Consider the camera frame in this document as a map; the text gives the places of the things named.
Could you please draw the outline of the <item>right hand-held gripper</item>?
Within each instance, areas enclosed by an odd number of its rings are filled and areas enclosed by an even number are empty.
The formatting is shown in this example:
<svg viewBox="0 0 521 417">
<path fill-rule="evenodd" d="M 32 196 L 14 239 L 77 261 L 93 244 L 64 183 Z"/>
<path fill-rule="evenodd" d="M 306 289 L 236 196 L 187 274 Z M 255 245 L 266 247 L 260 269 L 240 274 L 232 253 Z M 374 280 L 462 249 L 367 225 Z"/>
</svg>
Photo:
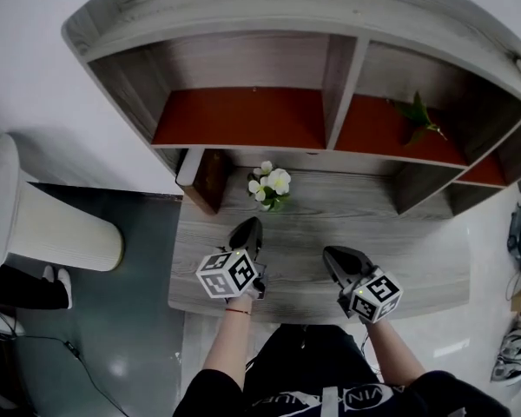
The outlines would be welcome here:
<svg viewBox="0 0 521 417">
<path fill-rule="evenodd" d="M 325 246 L 322 259 L 332 280 L 342 289 L 338 304 L 348 318 L 376 323 L 394 311 L 404 293 L 398 280 L 374 265 L 361 251 Z"/>
</svg>

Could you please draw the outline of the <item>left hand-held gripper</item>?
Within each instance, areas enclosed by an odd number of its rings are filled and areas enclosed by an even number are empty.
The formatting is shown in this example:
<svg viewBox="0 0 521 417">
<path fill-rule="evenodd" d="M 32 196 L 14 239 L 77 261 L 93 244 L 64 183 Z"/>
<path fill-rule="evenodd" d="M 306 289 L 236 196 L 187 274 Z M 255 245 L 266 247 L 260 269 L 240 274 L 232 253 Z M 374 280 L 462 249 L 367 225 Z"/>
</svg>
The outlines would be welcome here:
<svg viewBox="0 0 521 417">
<path fill-rule="evenodd" d="M 267 292 L 267 266 L 256 261 L 263 243 L 261 220 L 253 216 L 230 234 L 232 250 L 218 248 L 205 256 L 195 275 L 208 296 L 229 301 L 242 295 L 263 300 Z"/>
</svg>

